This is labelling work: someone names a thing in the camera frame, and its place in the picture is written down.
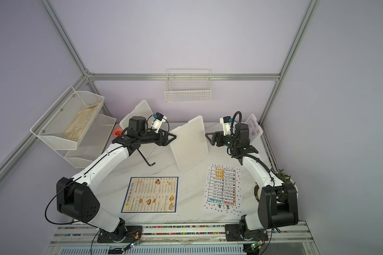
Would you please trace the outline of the large white board front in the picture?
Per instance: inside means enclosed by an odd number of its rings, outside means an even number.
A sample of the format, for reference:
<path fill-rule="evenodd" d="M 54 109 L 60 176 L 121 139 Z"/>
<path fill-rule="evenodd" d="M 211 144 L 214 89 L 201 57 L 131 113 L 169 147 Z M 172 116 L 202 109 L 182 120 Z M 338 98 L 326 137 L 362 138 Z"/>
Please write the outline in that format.
<path fill-rule="evenodd" d="M 179 172 L 187 172 L 209 155 L 204 121 L 201 115 L 174 128 L 171 133 L 176 135 L 175 140 L 170 143 L 170 148 Z"/>

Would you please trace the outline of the small special menu flyer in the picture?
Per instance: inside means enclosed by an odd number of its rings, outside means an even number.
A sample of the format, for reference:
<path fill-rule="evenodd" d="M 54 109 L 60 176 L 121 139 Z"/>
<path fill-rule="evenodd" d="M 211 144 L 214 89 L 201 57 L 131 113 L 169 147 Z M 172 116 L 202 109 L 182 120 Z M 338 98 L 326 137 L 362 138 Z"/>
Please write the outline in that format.
<path fill-rule="evenodd" d="M 255 139 L 262 134 L 262 129 L 256 121 L 247 121 L 247 125 L 249 126 L 250 142 L 254 142 Z"/>

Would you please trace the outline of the narrow white rack box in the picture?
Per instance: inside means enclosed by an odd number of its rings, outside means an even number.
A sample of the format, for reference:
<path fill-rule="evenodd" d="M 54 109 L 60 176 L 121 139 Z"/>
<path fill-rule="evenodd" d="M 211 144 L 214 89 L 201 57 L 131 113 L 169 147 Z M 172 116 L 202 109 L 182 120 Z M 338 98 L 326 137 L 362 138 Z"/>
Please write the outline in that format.
<path fill-rule="evenodd" d="M 245 121 L 245 124 L 247 124 L 249 127 L 250 145 L 258 145 L 261 141 L 261 136 L 263 135 L 263 129 L 259 125 L 256 116 L 254 114 L 251 114 Z"/>

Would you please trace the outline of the dotted table price menu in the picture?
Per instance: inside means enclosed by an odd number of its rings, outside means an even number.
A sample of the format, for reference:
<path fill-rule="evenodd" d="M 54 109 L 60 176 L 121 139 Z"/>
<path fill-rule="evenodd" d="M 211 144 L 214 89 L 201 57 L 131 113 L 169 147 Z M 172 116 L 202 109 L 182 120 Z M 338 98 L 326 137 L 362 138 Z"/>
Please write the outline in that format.
<path fill-rule="evenodd" d="M 209 164 L 204 191 L 203 210 L 225 216 L 240 216 L 241 169 Z"/>

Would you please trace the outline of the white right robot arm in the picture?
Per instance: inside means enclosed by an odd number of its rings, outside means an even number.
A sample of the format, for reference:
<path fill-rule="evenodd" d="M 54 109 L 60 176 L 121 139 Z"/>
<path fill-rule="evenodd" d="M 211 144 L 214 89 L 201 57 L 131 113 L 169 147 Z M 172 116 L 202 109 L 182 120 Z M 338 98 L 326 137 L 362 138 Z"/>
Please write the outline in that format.
<path fill-rule="evenodd" d="M 240 220 L 242 233 L 256 230 L 277 230 L 299 222 L 298 192 L 290 178 L 276 174 L 260 159 L 254 142 L 263 135 L 263 129 L 254 115 L 242 122 L 242 113 L 220 118 L 222 130 L 206 133 L 210 145 L 227 148 L 231 158 L 237 159 L 256 183 L 258 202 L 255 213 Z"/>

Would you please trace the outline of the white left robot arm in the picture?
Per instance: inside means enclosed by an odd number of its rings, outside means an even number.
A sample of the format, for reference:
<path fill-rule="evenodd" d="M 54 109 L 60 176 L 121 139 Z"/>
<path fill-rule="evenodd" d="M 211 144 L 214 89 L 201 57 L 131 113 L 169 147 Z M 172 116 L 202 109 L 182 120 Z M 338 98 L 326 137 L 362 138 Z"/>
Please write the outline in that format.
<path fill-rule="evenodd" d="M 143 116 L 131 117 L 128 127 L 89 166 L 71 178 L 59 179 L 52 198 L 57 211 L 71 217 L 74 223 L 82 222 L 115 239 L 123 239 L 127 234 L 125 221 L 104 209 L 95 192 L 112 170 L 142 145 L 164 147 L 176 139 L 169 130 L 161 129 L 161 125 L 168 122 L 166 116 L 156 113 L 152 117 L 152 124 Z"/>

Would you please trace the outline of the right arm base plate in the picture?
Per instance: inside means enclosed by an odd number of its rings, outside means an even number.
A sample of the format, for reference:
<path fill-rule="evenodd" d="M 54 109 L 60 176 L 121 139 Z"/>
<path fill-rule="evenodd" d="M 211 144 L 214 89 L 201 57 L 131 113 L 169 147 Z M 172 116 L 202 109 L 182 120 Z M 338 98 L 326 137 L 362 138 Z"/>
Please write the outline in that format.
<path fill-rule="evenodd" d="M 239 224 L 226 224 L 224 226 L 227 241 L 268 241 L 269 237 L 264 229 L 248 230 Z"/>

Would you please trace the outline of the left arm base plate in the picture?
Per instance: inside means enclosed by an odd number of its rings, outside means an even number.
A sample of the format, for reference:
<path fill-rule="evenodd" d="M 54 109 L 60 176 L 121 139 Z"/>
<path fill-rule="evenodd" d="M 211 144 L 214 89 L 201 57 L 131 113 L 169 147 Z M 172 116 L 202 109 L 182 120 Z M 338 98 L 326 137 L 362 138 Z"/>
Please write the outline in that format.
<path fill-rule="evenodd" d="M 143 227 L 140 225 L 135 226 L 121 226 L 114 232 L 101 230 L 97 238 L 97 243 L 133 243 L 141 238 Z"/>

